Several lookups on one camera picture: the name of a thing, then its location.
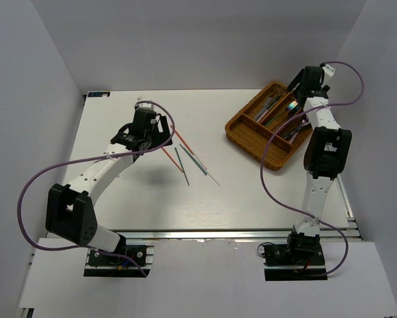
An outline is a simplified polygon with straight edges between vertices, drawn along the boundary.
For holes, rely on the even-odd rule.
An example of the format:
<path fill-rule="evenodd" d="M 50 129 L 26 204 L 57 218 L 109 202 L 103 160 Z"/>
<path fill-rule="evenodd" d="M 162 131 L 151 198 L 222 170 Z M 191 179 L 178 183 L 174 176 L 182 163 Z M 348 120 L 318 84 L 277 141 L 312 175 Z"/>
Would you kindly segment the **iridescent rainbow fork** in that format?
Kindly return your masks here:
<path fill-rule="evenodd" d="M 285 114 L 285 113 L 291 113 L 294 112 L 298 109 L 299 107 L 299 103 L 297 100 L 292 101 L 290 104 L 288 104 L 286 106 L 286 108 L 279 114 L 275 115 L 273 118 L 271 118 L 271 120 L 269 120 L 265 126 L 267 127 L 269 124 L 271 124 L 273 121 L 275 121 L 277 118 L 279 118 L 281 115 Z"/>

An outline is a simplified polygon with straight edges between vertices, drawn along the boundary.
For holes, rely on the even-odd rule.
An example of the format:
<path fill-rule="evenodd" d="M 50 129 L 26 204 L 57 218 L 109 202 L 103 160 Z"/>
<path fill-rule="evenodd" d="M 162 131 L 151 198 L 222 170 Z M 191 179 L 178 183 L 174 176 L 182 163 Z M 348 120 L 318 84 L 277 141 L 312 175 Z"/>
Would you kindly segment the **silver patterned table knife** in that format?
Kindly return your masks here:
<path fill-rule="evenodd" d="M 266 107 L 266 106 L 274 106 L 275 104 L 276 104 L 276 102 L 280 99 L 282 97 L 282 95 L 278 95 L 278 96 L 276 96 L 276 97 L 269 97 L 265 102 L 264 102 L 264 105 L 262 106 L 262 108 L 263 107 Z"/>

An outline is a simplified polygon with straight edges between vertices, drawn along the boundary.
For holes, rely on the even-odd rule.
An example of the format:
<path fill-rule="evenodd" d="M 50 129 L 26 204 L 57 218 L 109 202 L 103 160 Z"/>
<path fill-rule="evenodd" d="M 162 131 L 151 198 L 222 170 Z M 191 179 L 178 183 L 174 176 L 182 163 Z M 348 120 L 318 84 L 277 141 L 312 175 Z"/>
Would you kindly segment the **silver spoon pink handle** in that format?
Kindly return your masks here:
<path fill-rule="evenodd" d="M 299 125 L 299 126 L 297 126 L 297 127 L 295 127 L 294 129 L 292 129 L 291 131 L 289 131 L 289 132 L 285 132 L 283 135 L 282 135 L 282 138 L 284 139 L 284 140 L 290 140 L 295 134 L 297 134 L 298 132 L 300 132 L 302 129 L 303 129 L 303 125 Z"/>

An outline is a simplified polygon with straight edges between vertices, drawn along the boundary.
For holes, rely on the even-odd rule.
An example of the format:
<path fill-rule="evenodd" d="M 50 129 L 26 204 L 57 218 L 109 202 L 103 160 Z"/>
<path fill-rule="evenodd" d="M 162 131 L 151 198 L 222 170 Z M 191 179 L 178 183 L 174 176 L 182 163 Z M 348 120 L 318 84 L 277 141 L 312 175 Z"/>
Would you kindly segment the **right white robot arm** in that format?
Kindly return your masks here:
<path fill-rule="evenodd" d="M 345 168 L 351 145 L 352 132 L 337 123 L 328 106 L 327 81 L 334 73 L 335 69 L 329 64 L 306 66 L 294 90 L 313 129 L 304 155 L 306 190 L 302 210 L 306 214 L 293 226 L 291 236 L 294 238 L 319 238 L 327 194 Z"/>

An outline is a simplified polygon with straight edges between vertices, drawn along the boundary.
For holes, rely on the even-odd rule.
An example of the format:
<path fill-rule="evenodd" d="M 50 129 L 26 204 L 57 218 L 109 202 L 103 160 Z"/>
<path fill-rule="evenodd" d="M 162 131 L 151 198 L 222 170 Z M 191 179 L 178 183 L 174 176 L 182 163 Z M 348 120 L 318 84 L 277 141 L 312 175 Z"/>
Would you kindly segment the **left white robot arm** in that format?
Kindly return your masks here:
<path fill-rule="evenodd" d="M 95 204 L 121 172 L 147 150 L 171 145 L 166 116 L 149 107 L 135 107 L 133 121 L 123 125 L 109 141 L 102 159 L 65 185 L 48 192 L 45 228 L 78 246 L 103 251 L 111 264 L 126 257 L 126 238 L 98 224 Z"/>

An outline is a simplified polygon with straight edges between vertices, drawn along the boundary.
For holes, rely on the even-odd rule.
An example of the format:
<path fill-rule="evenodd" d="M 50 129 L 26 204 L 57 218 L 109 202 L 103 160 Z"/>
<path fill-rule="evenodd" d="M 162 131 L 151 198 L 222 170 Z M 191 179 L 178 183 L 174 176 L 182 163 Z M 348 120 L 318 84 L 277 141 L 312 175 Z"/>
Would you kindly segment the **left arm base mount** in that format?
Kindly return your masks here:
<path fill-rule="evenodd" d="M 154 258 L 154 245 L 148 241 L 127 240 L 124 249 L 111 254 L 94 248 L 87 254 L 84 277 L 146 278 Z"/>

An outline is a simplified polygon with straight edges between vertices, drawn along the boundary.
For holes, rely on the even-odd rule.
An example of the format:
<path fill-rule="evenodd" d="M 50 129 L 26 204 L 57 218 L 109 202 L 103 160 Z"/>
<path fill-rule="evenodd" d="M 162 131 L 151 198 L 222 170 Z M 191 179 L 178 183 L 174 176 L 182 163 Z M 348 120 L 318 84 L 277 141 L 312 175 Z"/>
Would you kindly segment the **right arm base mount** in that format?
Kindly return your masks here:
<path fill-rule="evenodd" d="M 264 278 L 267 282 L 326 280 L 325 258 L 320 236 L 291 232 L 287 243 L 264 242 L 256 253 L 264 259 Z"/>

